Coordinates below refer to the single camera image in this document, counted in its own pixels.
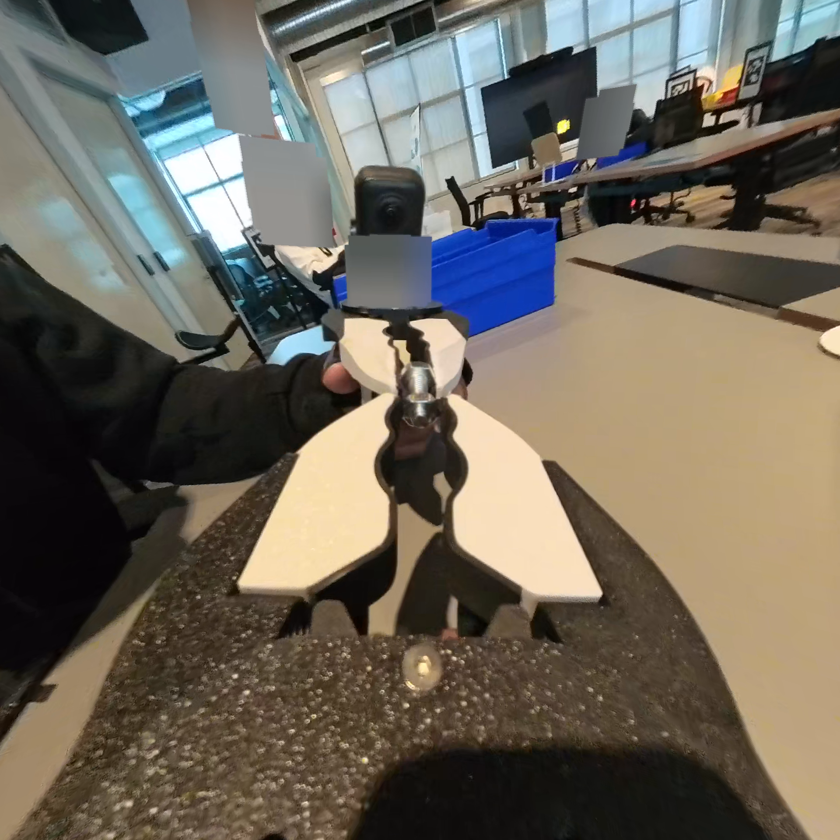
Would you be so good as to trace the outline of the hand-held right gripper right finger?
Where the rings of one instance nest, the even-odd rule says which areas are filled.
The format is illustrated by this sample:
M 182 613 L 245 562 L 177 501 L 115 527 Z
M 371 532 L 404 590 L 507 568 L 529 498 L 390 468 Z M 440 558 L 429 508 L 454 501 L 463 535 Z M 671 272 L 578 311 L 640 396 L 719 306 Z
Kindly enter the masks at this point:
M 598 603 L 602 587 L 539 454 L 466 399 L 445 404 L 451 549 L 531 616 L 540 606 Z

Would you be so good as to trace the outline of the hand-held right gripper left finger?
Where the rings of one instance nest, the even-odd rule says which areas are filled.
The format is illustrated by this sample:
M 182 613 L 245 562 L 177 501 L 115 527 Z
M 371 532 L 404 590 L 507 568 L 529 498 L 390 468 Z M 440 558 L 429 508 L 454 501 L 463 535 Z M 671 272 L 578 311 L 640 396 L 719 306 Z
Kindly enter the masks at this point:
M 379 395 L 301 447 L 239 576 L 241 594 L 312 598 L 392 543 L 380 461 L 395 404 Z

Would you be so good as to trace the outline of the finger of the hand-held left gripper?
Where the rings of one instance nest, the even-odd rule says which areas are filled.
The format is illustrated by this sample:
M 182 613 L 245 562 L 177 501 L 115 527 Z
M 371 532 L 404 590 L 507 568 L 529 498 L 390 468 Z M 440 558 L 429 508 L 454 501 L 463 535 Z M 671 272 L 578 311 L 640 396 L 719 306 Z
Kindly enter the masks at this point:
M 343 367 L 360 386 L 377 395 L 399 396 L 404 343 L 394 344 L 393 323 L 383 319 L 345 319 L 339 340 Z
M 448 319 L 420 319 L 414 329 L 425 342 L 437 397 L 448 397 L 460 383 L 465 361 L 465 337 Z

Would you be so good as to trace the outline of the blue plastic storage bin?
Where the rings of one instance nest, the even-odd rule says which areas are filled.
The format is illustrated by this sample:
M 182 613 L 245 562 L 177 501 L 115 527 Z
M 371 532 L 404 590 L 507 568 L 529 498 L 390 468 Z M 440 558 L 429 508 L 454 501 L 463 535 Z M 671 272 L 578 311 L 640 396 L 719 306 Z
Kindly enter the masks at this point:
M 353 235 L 339 309 L 385 320 L 454 313 L 474 337 L 554 303 L 554 218 L 491 220 L 433 240 Z

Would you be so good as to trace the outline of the person's left forearm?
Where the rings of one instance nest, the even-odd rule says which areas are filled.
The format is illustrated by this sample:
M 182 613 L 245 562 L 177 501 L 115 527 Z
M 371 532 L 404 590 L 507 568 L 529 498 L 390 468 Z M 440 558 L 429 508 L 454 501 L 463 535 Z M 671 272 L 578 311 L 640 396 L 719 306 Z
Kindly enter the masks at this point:
M 1 652 L 59 652 L 119 576 L 122 482 L 258 476 L 341 418 L 326 355 L 247 371 L 188 365 L 106 320 L 2 247 Z

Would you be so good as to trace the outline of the person's left hand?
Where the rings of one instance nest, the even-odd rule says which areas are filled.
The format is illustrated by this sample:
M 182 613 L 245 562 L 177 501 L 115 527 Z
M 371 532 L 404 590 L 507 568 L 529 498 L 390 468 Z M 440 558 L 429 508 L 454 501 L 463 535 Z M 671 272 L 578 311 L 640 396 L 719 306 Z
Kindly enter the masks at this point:
M 361 405 L 361 386 L 338 361 L 338 351 L 333 349 L 325 359 L 322 373 L 322 385 L 333 396 L 341 416 L 352 412 Z M 454 394 L 466 399 L 468 387 L 473 379 L 473 369 L 466 360 L 463 363 L 460 380 L 454 389 Z M 408 460 L 425 455 L 429 445 L 438 436 L 438 426 L 427 428 L 413 427 L 402 421 L 395 442 L 395 459 Z

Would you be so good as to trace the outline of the black office chair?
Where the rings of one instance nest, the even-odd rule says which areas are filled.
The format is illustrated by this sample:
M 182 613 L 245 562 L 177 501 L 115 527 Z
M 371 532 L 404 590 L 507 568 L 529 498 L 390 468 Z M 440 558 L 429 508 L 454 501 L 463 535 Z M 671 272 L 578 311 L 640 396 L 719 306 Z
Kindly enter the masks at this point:
M 231 318 L 224 330 L 219 333 L 204 334 L 184 330 L 176 332 L 175 340 L 185 350 L 192 352 L 192 357 L 185 360 L 184 364 L 199 365 L 221 359 L 229 353 L 229 343 L 236 332 L 244 334 L 247 345 L 257 361 L 266 364 L 266 354 L 261 349 L 256 333 L 245 318 L 239 302 L 239 288 L 234 274 L 213 237 L 208 231 L 202 230 L 187 234 L 186 238 L 192 244 L 210 280 L 230 310 Z

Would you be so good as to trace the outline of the black monitor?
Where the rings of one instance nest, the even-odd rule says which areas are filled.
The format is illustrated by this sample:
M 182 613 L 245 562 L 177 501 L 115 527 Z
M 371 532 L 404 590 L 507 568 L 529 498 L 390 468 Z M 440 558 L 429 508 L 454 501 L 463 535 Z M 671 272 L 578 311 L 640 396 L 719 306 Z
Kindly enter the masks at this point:
M 585 102 L 598 91 L 597 51 L 581 49 L 567 56 L 544 56 L 539 66 L 510 70 L 508 78 L 481 90 L 486 130 L 501 143 L 530 139 L 525 111 L 543 102 L 553 126 L 566 129 L 562 142 L 577 140 L 581 133 Z

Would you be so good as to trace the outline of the small blue bin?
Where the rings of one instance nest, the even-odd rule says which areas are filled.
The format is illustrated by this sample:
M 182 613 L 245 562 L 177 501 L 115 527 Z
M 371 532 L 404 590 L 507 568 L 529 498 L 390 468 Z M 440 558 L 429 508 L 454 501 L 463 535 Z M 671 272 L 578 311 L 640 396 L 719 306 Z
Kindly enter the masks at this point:
M 600 157 L 593 160 L 576 161 L 569 160 L 561 163 L 549 164 L 542 169 L 541 183 L 544 185 L 567 179 L 580 172 L 590 170 L 601 170 L 613 165 L 633 161 L 649 152 L 648 142 L 638 142 L 626 146 L 615 155 Z

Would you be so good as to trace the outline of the wooden desk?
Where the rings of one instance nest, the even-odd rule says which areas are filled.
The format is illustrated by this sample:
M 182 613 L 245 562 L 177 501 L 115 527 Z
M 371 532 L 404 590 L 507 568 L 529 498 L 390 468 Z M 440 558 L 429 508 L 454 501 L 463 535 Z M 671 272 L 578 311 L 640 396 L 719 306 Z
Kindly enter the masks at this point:
M 838 166 L 839 110 L 733 129 L 570 179 L 603 205 L 597 224 L 624 223 L 629 200 L 698 186 L 729 186 L 734 198 L 719 228 L 751 232 L 766 218 L 819 223 L 805 211 L 768 203 L 768 197 Z

